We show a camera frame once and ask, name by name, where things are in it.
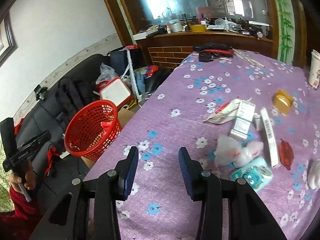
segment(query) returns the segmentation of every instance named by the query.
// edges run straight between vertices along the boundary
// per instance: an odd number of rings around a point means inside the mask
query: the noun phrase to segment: plastic basket
[[[101,122],[107,122],[103,129]],[[66,150],[96,162],[121,131],[117,107],[108,100],[95,101],[82,108],[69,123],[64,139]]]

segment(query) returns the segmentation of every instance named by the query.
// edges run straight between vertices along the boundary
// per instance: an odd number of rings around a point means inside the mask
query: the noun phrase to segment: green patterned fabric
[[[9,195],[10,183],[8,181],[8,173],[4,172],[2,162],[5,159],[2,141],[0,141],[0,212],[8,212],[14,210],[13,202]]]

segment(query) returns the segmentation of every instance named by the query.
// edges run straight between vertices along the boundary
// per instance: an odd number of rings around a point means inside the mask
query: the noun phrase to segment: barcode
[[[272,129],[271,129],[271,126],[270,126],[269,119],[266,119],[264,121],[264,124],[266,126],[267,136],[268,136],[269,139],[271,139],[272,138]]]

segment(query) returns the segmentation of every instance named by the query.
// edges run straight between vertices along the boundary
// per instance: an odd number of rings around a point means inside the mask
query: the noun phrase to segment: person
[[[28,161],[29,170],[26,172],[25,188],[33,190],[36,187],[36,175],[33,172],[31,161]],[[14,211],[0,213],[0,236],[1,240],[28,240],[41,220],[38,202],[35,197],[27,202],[21,193],[19,183],[21,178],[9,174],[10,197],[14,204]]]

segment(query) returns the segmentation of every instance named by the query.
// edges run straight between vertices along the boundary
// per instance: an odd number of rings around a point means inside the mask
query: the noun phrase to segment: floral tablecloth
[[[320,207],[320,193],[307,184],[309,162],[320,154],[319,91],[309,88],[302,69],[252,52],[245,54],[266,67],[250,65],[238,57],[209,63],[200,63],[193,55],[186,58],[86,176],[86,180],[97,178],[125,158],[131,146],[139,148],[141,158],[132,193],[127,201],[116,202],[122,239],[195,238],[201,203],[192,202],[187,195],[178,150],[186,147],[204,169],[228,179],[235,168],[215,169],[213,159],[218,135],[228,135],[233,122],[215,125],[203,121],[236,97],[252,98],[256,112],[266,107],[277,143],[281,139],[289,142],[294,152],[292,169],[273,169],[274,179],[258,195],[288,239],[299,239],[310,225]],[[272,96],[279,89],[295,100],[287,116],[272,105]],[[249,140],[263,138],[252,125]],[[223,215],[223,239],[227,239],[227,207]]]

